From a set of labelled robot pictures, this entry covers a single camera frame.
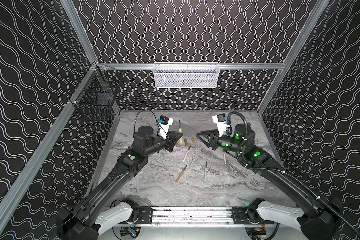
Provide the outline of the brown pen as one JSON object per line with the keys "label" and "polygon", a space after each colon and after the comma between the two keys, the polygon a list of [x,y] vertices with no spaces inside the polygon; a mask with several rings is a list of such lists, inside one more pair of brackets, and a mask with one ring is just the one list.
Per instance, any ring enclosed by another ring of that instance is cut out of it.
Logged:
{"label": "brown pen", "polygon": [[185,170],[187,169],[188,165],[185,165],[185,167],[182,169],[182,171],[180,172],[179,176],[177,177],[177,179],[175,180],[175,183],[178,183],[179,180],[181,179],[181,177],[183,176]]}

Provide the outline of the aluminium corner post left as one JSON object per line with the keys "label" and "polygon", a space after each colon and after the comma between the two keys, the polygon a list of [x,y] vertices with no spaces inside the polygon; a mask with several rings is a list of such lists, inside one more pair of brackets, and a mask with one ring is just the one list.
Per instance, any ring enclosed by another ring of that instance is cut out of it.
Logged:
{"label": "aluminium corner post left", "polygon": [[89,37],[86,33],[86,29],[79,17],[79,13],[71,0],[61,0],[61,4],[71,22],[72,28],[78,36],[78,40],[84,49],[86,57],[90,62],[98,62],[98,58],[95,54],[92,44],[90,43]]}

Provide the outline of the aluminium corner post right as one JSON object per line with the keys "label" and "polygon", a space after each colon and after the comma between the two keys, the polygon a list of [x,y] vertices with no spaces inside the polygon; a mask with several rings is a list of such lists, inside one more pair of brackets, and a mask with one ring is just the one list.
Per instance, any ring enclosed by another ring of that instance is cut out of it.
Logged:
{"label": "aluminium corner post right", "polygon": [[323,14],[324,10],[327,8],[329,4],[329,0],[322,0],[317,1],[314,8],[310,12],[304,26],[302,27],[301,31],[299,32],[298,37],[296,38],[294,44],[291,46],[291,49],[284,60],[284,67],[279,70],[271,83],[263,101],[258,107],[257,113],[262,116],[266,110],[266,107],[271,102],[273,95],[275,94],[276,90],[278,89],[279,85],[281,84],[282,80],[284,79],[286,73],[291,68],[292,64],[296,60],[299,52],[301,51],[302,47],[306,43],[310,33],[313,31],[314,27],[316,26],[318,20],[320,19],[321,15]]}

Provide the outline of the aluminium horizontal back bar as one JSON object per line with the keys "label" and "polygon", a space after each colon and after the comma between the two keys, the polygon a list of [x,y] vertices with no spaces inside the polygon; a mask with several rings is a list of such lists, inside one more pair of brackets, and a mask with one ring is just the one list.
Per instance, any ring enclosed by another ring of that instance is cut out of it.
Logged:
{"label": "aluminium horizontal back bar", "polygon": [[220,70],[283,70],[283,63],[156,63],[156,64],[99,64],[104,68],[115,70],[148,70],[153,71],[155,67],[167,69],[219,67]]}

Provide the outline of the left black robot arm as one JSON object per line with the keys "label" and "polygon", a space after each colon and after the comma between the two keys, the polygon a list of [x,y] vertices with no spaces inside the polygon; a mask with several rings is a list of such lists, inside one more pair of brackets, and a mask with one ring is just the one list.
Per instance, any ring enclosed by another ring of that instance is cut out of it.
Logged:
{"label": "left black robot arm", "polygon": [[57,236],[61,240],[96,240],[121,222],[135,224],[133,207],[125,202],[105,211],[111,198],[148,163],[148,156],[165,149],[172,152],[182,133],[168,131],[161,137],[150,126],[133,134],[132,145],[121,154],[108,176],[78,204],[61,208],[57,214]]}

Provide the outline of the aluminium corner post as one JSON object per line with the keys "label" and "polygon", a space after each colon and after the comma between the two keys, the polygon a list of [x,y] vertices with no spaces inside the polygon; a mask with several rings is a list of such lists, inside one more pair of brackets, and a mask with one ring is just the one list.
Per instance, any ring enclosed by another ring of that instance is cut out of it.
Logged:
{"label": "aluminium corner post", "polygon": [[92,44],[90,43],[89,37],[86,33],[86,29],[79,17],[79,13],[71,0],[61,0],[61,4],[71,22],[72,28],[78,36],[78,40],[84,49],[86,57],[90,62],[98,62],[98,58],[95,54]]}
{"label": "aluminium corner post", "polygon": [[317,1],[314,8],[310,12],[304,26],[302,27],[301,31],[299,32],[298,37],[296,38],[294,44],[291,46],[291,49],[284,60],[284,67],[279,70],[271,83],[263,101],[258,107],[257,113],[262,116],[266,110],[266,107],[271,102],[273,95],[275,94],[276,90],[278,89],[279,85],[281,84],[282,80],[284,79],[286,73],[291,68],[292,64],[296,60],[299,52],[301,51],[302,47],[306,43],[310,33],[313,31],[314,27],[316,26],[318,20],[320,19],[321,15],[323,14],[324,10],[327,8],[329,4],[329,0],[322,0]]}

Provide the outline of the aluminium left side bar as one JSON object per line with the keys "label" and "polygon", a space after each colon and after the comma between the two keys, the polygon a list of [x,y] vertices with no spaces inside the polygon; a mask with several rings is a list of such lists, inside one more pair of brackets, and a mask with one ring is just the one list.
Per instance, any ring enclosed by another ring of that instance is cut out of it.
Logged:
{"label": "aluminium left side bar", "polygon": [[80,95],[84,91],[85,87],[89,83],[92,75],[97,69],[97,63],[93,62],[87,71],[86,75],[82,79],[79,86],[76,88],[75,92],[69,99],[69,101],[64,106],[63,110],[54,121],[53,125],[36,148],[35,152],[32,154],[31,158],[28,160],[27,164],[20,172],[20,175],[17,177],[4,199],[0,203],[0,235],[5,229],[7,223],[9,222],[11,216],[19,205],[20,201],[24,197],[27,189],[31,185],[33,179],[38,173],[39,169],[43,165],[45,159],[47,158],[49,152],[52,150],[57,139],[65,128],[67,122],[71,118],[72,114],[75,111],[73,102],[80,100]]}

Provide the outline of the tan pen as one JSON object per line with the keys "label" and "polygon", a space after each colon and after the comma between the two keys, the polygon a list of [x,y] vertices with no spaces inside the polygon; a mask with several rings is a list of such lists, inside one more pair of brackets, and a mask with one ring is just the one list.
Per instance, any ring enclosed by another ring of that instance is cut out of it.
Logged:
{"label": "tan pen", "polygon": [[[179,133],[182,133],[182,123],[179,120]],[[180,144],[183,144],[183,137],[180,138]]]}

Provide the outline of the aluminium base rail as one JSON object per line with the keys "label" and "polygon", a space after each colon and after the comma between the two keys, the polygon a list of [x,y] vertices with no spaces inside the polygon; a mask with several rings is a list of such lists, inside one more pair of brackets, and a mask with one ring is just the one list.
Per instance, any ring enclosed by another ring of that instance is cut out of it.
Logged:
{"label": "aluminium base rail", "polygon": [[262,227],[273,221],[249,221],[245,207],[138,207],[119,209],[115,225],[141,227]]}

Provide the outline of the white pen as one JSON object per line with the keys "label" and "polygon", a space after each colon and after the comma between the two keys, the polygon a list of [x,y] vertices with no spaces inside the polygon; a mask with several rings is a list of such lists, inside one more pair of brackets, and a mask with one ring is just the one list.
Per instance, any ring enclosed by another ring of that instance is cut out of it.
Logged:
{"label": "white pen", "polygon": [[191,146],[188,146],[187,151],[186,151],[186,153],[184,155],[184,158],[183,158],[183,162],[185,162],[185,160],[186,160],[186,158],[187,158],[187,156],[189,154],[190,149],[191,149]]}

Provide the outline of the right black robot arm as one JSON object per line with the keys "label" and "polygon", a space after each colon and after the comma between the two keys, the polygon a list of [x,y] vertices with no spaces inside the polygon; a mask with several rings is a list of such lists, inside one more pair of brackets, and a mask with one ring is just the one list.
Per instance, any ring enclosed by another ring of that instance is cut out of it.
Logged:
{"label": "right black robot arm", "polygon": [[340,226],[339,203],[323,204],[317,193],[304,186],[294,176],[280,167],[264,149],[255,144],[256,133],[250,125],[238,124],[232,135],[219,130],[201,131],[197,138],[208,148],[222,148],[244,168],[270,181],[295,203],[295,207],[272,204],[256,199],[255,219],[273,221],[294,228],[309,240],[330,240]]}

